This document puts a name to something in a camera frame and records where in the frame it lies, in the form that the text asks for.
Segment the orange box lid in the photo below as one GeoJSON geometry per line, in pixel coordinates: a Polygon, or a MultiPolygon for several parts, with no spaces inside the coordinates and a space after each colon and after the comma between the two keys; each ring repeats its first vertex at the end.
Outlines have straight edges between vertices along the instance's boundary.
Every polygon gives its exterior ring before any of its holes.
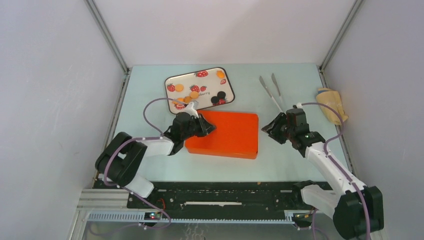
{"type": "Polygon", "coordinates": [[[191,137],[185,147],[191,154],[256,159],[259,150],[259,117],[255,113],[201,110],[216,129],[205,137],[191,137]]]}

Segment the strawberry print serving tray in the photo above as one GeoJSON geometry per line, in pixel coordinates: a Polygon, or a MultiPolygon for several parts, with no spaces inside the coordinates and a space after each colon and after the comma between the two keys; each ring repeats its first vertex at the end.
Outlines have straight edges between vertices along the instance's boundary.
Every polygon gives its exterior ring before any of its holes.
{"type": "Polygon", "coordinates": [[[236,98],[229,76],[222,67],[214,67],[171,76],[164,81],[164,86],[166,97],[170,99],[168,101],[168,109],[172,114],[181,112],[188,104],[185,102],[177,103],[177,99],[184,99],[184,97],[189,96],[192,91],[199,92],[199,97],[191,100],[191,102],[197,102],[196,108],[198,110],[229,104],[236,98]],[[225,78],[219,78],[216,75],[217,71],[223,71],[225,73],[225,78]],[[177,84],[182,84],[184,90],[177,92],[175,89],[175,85],[177,84]],[[219,104],[213,105],[211,103],[211,98],[217,96],[217,93],[220,91],[225,92],[226,97],[225,99],[220,99],[219,104]]]}

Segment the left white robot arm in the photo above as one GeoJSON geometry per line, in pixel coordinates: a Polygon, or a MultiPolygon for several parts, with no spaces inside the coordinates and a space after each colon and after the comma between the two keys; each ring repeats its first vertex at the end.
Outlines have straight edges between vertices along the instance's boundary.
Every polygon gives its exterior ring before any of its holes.
{"type": "Polygon", "coordinates": [[[103,150],[95,162],[96,170],[103,175],[107,186],[122,187],[139,196],[145,208],[153,208],[158,202],[154,185],[139,173],[144,158],[173,156],[192,137],[206,137],[216,126],[200,113],[178,113],[172,124],[161,136],[132,137],[119,132],[103,150]]]}

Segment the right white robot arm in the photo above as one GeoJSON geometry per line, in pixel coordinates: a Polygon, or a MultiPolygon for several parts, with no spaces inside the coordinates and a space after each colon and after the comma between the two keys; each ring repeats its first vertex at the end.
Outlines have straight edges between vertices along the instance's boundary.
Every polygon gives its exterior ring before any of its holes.
{"type": "Polygon", "coordinates": [[[305,103],[280,113],[261,130],[279,144],[289,141],[301,156],[321,173],[331,190],[324,190],[311,180],[293,186],[291,204],[297,209],[312,206],[312,214],[321,211],[332,219],[337,232],[345,240],[365,237],[384,228],[382,192],[367,186],[351,173],[329,149],[329,142],[317,131],[311,131],[303,109],[305,103]]]}

